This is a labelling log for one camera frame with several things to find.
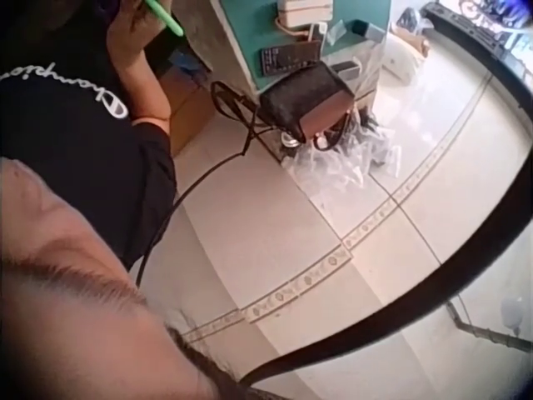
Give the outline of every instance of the sleeve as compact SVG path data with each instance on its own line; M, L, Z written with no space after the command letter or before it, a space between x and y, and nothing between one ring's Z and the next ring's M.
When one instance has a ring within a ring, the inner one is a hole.
M150 241L170 212L177 192L168 135L149 122L139 123L132 128L139 142L144 182L139 197L138 218L123 259L127 268L146 252Z

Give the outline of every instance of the decorative floor border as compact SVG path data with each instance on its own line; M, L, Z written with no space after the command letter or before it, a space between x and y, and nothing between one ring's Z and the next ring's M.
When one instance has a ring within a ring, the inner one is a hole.
M476 109L478 102L485 93L491 75L487 73L481 81L472 99L467 103L461 115L454 122L448 133L441 139L437 146L430 152L424 162L405 180L394 193L389 193L389 198L380 205L362 223L348 233L339 246L334 248L318 262L311 265L304 272L281 285L277 289L261 297L249 306L235 309L229 313L205 323L204 325L184 334L184 338L194 343L211 335L219 333L233 325L247 321L256 323L273 312L285 307L288 303L297 300L301 295L312 290L324 282L333 273L344 267L351 260L350 251L381 225L411 193L424 181L435 165L446 155L451 144L461 133L462 129Z
M245 307L242 310L244 318L250 323L255 323L263 319L316 287L350 260L350 252L342 245L339 245L304 272L301 272L278 289L268 293L248 307Z

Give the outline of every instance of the champion logo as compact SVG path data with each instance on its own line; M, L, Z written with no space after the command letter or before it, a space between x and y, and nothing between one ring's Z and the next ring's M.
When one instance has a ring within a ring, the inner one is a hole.
M83 89L92 89L94 92L96 92L95 100L98 103L103 104L103 106L106 108L106 110L115 118L122 119L127 117L127 107L122 102L118 96L108 91L104 87L99 87L95 85L92 82L86 81L84 79L71 79L68 77L62 77L61 75L57 74L53 70L53 68L56 66L56 63L52 62L48 67L45 69L44 67L38 66L38 65L27 65L26 67L15 67L10 72L6 72L3 75L0 76L0 81L7 79L9 77L18 77L21 76L22 79L26 80L29 78L29 76L33 73L37 75L38 77L42 78L51 78L55 79L56 81L59 81L61 83L67 84L67 85L75 85L79 86Z

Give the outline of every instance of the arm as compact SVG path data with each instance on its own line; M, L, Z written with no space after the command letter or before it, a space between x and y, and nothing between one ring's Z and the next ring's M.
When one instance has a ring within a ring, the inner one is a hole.
M172 113L167 95L148 65L144 52L126 67L115 67L132 103L132 124L153 123L167 134Z
M170 11L172 0L159 3ZM107 52L130 96L133 124L152 123L169 133L170 104L144 53L144 47L163 28L144 0L121 0L120 10L107 30Z

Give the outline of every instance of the hand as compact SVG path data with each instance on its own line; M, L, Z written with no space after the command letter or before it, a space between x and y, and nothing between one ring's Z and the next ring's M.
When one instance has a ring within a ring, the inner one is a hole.
M172 0L158 0L170 12ZM120 10L107 30L107 51L115 68L128 68L144 47L164 28L144 0L121 0Z

